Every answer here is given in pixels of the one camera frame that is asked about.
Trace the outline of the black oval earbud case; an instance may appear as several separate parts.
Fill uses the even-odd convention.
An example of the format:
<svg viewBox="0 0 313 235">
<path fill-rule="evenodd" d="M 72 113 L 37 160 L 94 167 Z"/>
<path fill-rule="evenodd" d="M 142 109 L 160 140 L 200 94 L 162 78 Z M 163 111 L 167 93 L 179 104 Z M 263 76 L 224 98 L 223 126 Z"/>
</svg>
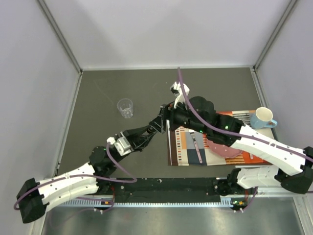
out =
<svg viewBox="0 0 313 235">
<path fill-rule="evenodd" d="M 148 134 L 152 134 L 152 133 L 157 132 L 157 130 L 153 126 L 150 126 L 150 125 L 147 127 L 146 131 Z"/>
</svg>

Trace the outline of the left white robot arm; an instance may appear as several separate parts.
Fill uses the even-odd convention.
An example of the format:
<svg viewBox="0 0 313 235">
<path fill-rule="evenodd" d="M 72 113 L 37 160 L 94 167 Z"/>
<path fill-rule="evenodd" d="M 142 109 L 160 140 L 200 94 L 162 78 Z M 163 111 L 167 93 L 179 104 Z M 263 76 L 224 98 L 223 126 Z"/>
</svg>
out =
<svg viewBox="0 0 313 235">
<path fill-rule="evenodd" d="M 89 161 L 82 166 L 51 179 L 25 181 L 14 210 L 21 213 L 22 222 L 26 224 L 72 199 L 112 192 L 112 183 L 124 183 L 124 180 L 111 178 L 114 171 L 121 168 L 119 162 L 133 152 L 141 152 L 156 133 L 151 126 L 123 131 L 109 137 L 107 145 L 96 146 Z"/>
</svg>

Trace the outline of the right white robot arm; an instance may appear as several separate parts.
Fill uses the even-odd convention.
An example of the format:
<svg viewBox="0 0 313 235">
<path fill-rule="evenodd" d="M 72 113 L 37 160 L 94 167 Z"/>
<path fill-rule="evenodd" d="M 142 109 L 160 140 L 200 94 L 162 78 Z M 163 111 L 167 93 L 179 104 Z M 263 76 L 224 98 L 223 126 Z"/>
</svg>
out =
<svg viewBox="0 0 313 235">
<path fill-rule="evenodd" d="M 235 117 L 217 113 L 213 103 L 201 96 L 162 105 L 149 125 L 161 133 L 166 122 L 172 130 L 182 126 L 203 133 L 217 145 L 242 150 L 271 163 L 268 167 L 231 171 L 223 181 L 225 194 L 238 194 L 259 186 L 281 186 L 290 192 L 305 194 L 313 183 L 311 147 L 293 148 L 268 138 Z"/>
</svg>

